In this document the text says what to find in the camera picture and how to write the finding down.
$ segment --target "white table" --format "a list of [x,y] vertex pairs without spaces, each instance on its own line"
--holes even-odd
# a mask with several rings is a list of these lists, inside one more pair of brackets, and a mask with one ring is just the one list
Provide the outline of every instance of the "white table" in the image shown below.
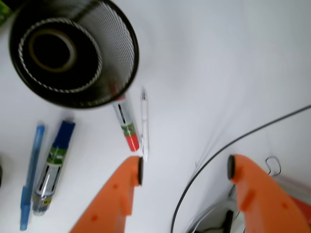
[[[204,151],[303,107],[311,100],[308,0],[117,0],[139,40],[140,64],[128,91],[138,131],[140,88],[149,97],[150,159],[135,190],[126,233],[168,233],[173,212]],[[66,233],[105,181],[130,156],[112,106],[64,109],[34,94],[11,64],[10,20],[0,28],[0,232],[19,231],[20,197],[38,121],[48,126],[38,167],[63,116],[76,128],[50,209],[31,216],[30,233]],[[311,185],[311,113],[226,150],[198,177],[174,232],[227,195],[226,160],[244,153],[264,169],[276,155],[282,174]]]

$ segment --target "blue pen cap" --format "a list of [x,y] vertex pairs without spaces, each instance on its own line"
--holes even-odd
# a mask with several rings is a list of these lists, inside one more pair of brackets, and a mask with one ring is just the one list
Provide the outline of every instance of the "blue pen cap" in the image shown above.
[[76,124],[73,122],[63,120],[53,143],[53,147],[67,149],[75,125]]

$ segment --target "marker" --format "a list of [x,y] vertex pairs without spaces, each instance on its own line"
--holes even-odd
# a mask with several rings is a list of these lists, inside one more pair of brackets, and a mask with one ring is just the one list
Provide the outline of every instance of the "marker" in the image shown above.
[[131,151],[139,149],[139,142],[136,136],[135,127],[128,111],[128,105],[125,97],[121,97],[113,103],[113,108],[117,114],[123,134]]
[[149,156],[149,130],[148,130],[148,99],[146,90],[143,88],[140,98],[140,113],[141,113],[141,123],[142,123],[142,154],[145,160],[148,160]]
[[33,145],[33,150],[31,152],[31,157],[28,166],[26,185],[23,186],[23,191],[21,194],[21,217],[20,217],[20,230],[24,231],[28,226],[28,218],[31,205],[31,196],[33,193],[33,186],[35,180],[35,171],[37,169],[38,158],[40,154],[40,148],[42,144],[43,134],[45,127],[44,125],[38,125],[35,133],[35,141]]
[[57,137],[49,152],[35,191],[33,211],[36,216],[44,215],[50,206],[74,126],[75,123],[67,121],[62,122]]

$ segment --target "red marker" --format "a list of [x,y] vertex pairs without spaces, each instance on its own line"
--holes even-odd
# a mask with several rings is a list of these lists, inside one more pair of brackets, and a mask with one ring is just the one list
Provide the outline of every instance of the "red marker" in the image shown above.
[[130,147],[131,151],[137,151],[139,149],[139,142],[137,139],[135,127],[128,111],[128,105],[125,97],[121,97],[113,103],[113,107],[116,111],[118,120],[123,130],[125,139]]

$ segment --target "mesh pencil holder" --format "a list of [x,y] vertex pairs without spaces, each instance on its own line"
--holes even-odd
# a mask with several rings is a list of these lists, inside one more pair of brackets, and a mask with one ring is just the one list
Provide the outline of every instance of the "mesh pencil holder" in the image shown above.
[[70,108],[123,95],[139,61],[130,22],[108,0],[30,1],[14,22],[10,52],[29,88]]

